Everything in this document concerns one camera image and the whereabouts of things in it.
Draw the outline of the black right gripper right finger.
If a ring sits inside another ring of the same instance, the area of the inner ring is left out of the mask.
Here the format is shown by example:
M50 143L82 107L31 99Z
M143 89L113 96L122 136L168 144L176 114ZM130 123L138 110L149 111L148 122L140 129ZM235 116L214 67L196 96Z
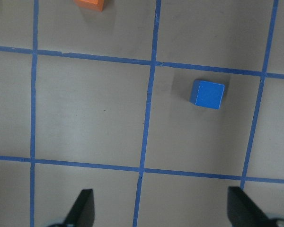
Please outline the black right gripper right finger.
M237 186L228 187L227 216L233 227L274 227L275 222Z

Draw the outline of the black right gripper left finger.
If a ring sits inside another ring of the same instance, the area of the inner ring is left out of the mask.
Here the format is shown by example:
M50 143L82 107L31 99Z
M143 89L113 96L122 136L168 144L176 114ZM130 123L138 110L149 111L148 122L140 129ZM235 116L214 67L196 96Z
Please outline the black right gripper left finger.
M83 189L62 223L63 227L92 227L95 221L94 193Z

